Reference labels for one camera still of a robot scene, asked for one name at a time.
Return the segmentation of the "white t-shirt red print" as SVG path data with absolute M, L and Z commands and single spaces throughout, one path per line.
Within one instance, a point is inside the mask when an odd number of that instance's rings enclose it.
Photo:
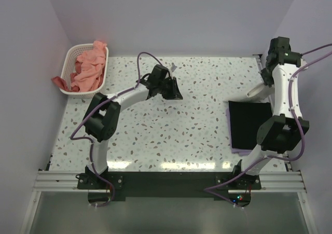
M 266 99 L 273 93 L 274 93 L 274 86 L 269 87 L 265 84 L 260 84 L 260 85 L 255 86 L 250 91 L 248 91 L 245 94 L 243 101 L 244 102 L 258 102 L 258 101 Z

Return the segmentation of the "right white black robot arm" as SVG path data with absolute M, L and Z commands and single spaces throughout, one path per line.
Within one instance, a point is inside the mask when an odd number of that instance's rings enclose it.
M 298 74 L 302 58 L 293 52 L 289 38 L 277 37 L 270 42 L 265 68 L 260 72 L 262 82 L 233 102 L 254 103 L 274 95 L 272 116 L 259 126 L 256 146 L 233 169 L 231 183 L 242 189 L 254 181 L 271 159 L 283 160 L 282 154 L 293 150 L 298 143 L 305 145 L 304 136 L 309 122 L 304 120 L 298 101 Z

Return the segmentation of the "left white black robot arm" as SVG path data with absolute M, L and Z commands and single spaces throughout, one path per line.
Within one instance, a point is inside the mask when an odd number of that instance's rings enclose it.
M 106 171 L 107 148 L 109 139 L 115 134 L 120 113 L 136 103 L 143 102 L 160 94 L 165 100 L 182 100 L 176 77 L 171 68 L 157 64 L 151 73 L 139 80 L 136 88 L 129 88 L 123 92 L 104 95 L 97 93 L 85 114 L 88 117 L 84 123 L 85 131 L 91 138 L 89 162 L 85 174 L 95 188 L 103 188 L 107 184 Z

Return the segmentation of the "folded black t-shirt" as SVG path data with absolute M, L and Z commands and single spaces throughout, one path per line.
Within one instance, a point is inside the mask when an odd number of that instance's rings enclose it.
M 272 116 L 271 104 L 228 102 L 232 147 L 253 150 L 259 127 Z

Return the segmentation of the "folded lavender t-shirt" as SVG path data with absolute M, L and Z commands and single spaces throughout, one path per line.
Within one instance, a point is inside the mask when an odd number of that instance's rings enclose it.
M 232 147 L 232 139 L 231 139 L 231 125 L 230 125 L 230 112 L 229 112 L 229 108 L 226 109 L 226 118 L 227 118 L 227 126 L 228 126 L 228 130 L 229 130 L 229 141 L 230 141 L 230 147 L 231 147 L 231 152 L 233 154 L 238 154 L 239 156 L 247 156 L 250 154 L 251 150 L 248 149 L 238 149 L 238 148 L 233 148 Z

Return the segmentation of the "pink crumpled t-shirt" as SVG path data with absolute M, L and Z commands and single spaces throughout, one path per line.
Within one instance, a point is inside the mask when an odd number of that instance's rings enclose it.
M 101 85 L 106 66 L 106 47 L 106 43 L 95 40 L 92 50 L 86 50 L 77 57 L 75 72 L 71 74 L 71 92 L 89 92 Z

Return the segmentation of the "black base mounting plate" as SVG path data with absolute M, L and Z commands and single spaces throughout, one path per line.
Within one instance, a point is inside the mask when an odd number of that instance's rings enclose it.
M 235 177 L 233 172 L 109 172 L 77 174 L 77 188 L 88 190 L 90 203 L 125 201 L 129 197 L 229 199 L 247 206 L 251 191 L 260 190 L 259 176 Z

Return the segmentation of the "white plastic laundry basket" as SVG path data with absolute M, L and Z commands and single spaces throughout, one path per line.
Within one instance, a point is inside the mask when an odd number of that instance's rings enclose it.
M 62 73 L 60 77 L 65 80 L 67 83 L 68 87 L 70 88 L 71 85 L 71 73 L 75 72 L 75 62 L 77 57 L 82 54 L 84 51 L 92 50 L 93 49 L 93 44 L 80 44 L 73 46 L 72 48 L 69 49 L 69 51 L 66 54 L 63 68 L 62 68 Z M 100 92 L 100 93 L 105 93 L 106 91 L 106 74 L 107 74 L 107 65 L 108 65 L 108 47 L 105 47 L 106 50 L 106 57 L 105 57 L 105 68 L 103 72 L 103 81 L 101 85 L 92 91 L 88 92 L 68 92 L 63 89 L 60 89 L 60 91 L 66 95 L 68 95 L 71 98 L 79 98 L 79 99 L 91 99 L 93 96 Z

